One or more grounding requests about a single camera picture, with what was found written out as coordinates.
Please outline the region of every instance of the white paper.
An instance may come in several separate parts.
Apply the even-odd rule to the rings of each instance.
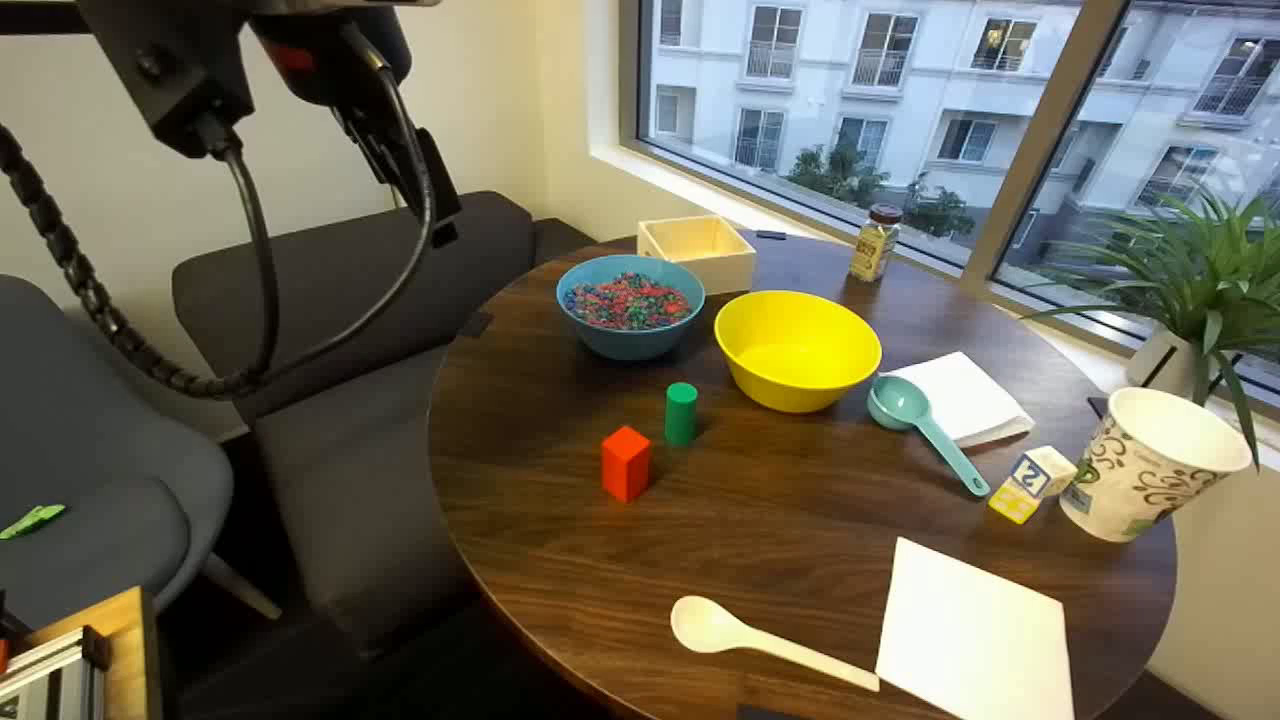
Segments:
[[[962,720],[1073,720],[1066,605],[902,537],[876,675]]]
[[[897,368],[926,387],[932,418],[962,445],[994,445],[1036,428],[1036,418],[965,351],[947,351],[926,363]]]

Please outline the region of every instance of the white cup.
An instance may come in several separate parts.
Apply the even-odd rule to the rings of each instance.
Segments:
[[[1130,543],[1249,462],[1246,436],[1216,411],[1156,387],[1118,387],[1061,502],[1090,537]]]

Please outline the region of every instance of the wooden table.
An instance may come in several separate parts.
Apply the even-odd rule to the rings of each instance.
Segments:
[[[155,621],[147,597],[127,587],[75,615],[36,628],[28,638],[44,644],[86,623],[112,644],[110,720],[160,720]]]
[[[973,498],[921,436],[884,430],[866,387],[822,417],[756,409],[729,378],[714,298],[677,354],[608,363],[566,322],[558,277],[593,250],[509,284],[461,337],[433,387],[433,474],[447,533],[519,636],[569,679],[635,716],[938,716],[908,691],[880,695],[756,652],[694,657],[668,630],[686,590],[750,623],[876,669],[893,543],[927,549],[1042,587],[1068,608],[1078,713],[1104,713],[1150,665],[1175,580],[1173,523],[1112,549],[1061,507],[1024,528]],[[1055,347],[965,294],[893,264],[843,298],[884,341],[884,368],[965,347],[1036,417],[1036,430],[973,453],[999,479],[1024,449],[1081,455],[1096,392]],[[666,387],[700,387],[700,436],[661,445]],[[635,502],[602,493],[602,440],[634,425],[655,440]]]

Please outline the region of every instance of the toy block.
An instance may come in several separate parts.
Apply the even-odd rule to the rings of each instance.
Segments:
[[[648,488],[654,440],[634,425],[602,440],[602,483],[611,498],[634,502]]]

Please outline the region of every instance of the potted plant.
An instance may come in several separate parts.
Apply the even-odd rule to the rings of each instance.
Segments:
[[[1253,409],[1235,372],[1242,351],[1280,351],[1280,223],[1260,199],[1229,202],[1203,188],[1151,216],[1118,216],[1104,245],[1081,246],[1086,264],[1055,267],[1081,303],[1053,312],[1150,317],[1190,351],[1196,404],[1226,384],[1258,455]]]

